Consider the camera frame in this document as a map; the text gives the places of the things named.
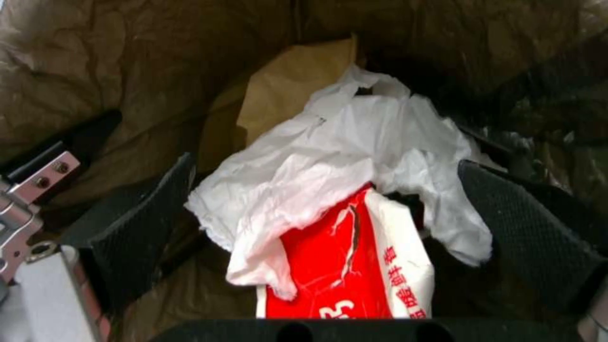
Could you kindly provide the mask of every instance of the trash bin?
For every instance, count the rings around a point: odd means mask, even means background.
[[[45,229],[55,236],[94,201],[163,174],[184,152],[199,156],[201,175],[215,169],[247,144],[237,120],[251,75],[290,46],[352,34],[358,39],[352,61],[430,98],[440,115],[497,156],[516,156],[509,169],[558,186],[608,217],[602,1],[4,0],[1,6],[0,164],[104,110],[123,114],[90,170],[44,208]],[[229,256],[198,235],[188,214],[176,225],[182,229],[165,251],[172,272],[115,317],[116,340],[147,340],[188,319],[254,316],[255,290],[224,280]],[[438,276],[435,315],[568,319],[523,290],[500,258],[470,269],[427,244]]]

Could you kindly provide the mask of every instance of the hole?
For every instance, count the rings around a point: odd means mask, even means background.
[[[313,333],[302,323],[289,323],[278,331],[277,342],[313,342]]]
[[[417,342],[454,342],[452,334],[437,323],[422,323],[416,329]]]
[[[32,248],[32,255],[42,254],[42,253],[48,251],[49,248],[50,248],[49,245],[38,245],[38,246]]]

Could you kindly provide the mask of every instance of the torn edge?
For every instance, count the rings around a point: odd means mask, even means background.
[[[361,222],[359,221],[359,214],[357,214],[356,208],[352,204],[348,205],[348,211],[353,214],[353,235],[352,235],[351,245],[350,245],[350,248],[348,249],[348,253],[346,255],[346,262],[344,263],[344,267],[342,269],[340,279],[331,283],[330,288],[336,288],[338,285],[343,283],[344,278],[346,277],[348,272],[350,272],[352,270],[354,252],[357,250],[357,246],[359,244],[359,230],[361,229]],[[338,221],[340,219],[340,215],[342,215],[342,211],[338,215],[338,219],[336,221]]]

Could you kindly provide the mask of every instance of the textured black rubber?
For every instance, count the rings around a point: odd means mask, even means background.
[[[62,244],[80,251],[106,311],[120,312],[158,279],[159,259],[183,210],[194,165],[184,155],[160,181],[118,189],[62,235]]]
[[[578,315],[606,276],[608,230],[566,192],[462,161],[458,175],[503,255],[549,307]]]

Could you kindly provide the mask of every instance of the wrinkled plastic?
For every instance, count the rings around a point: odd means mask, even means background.
[[[355,96],[372,88],[372,96]],[[352,66],[312,95],[304,112],[224,161],[186,207],[232,252],[227,280],[269,284],[283,299],[295,286],[278,237],[303,228],[368,181],[380,192],[418,193],[425,225],[458,259],[478,265],[491,235],[457,178],[461,159],[486,158],[431,103],[396,79]]]

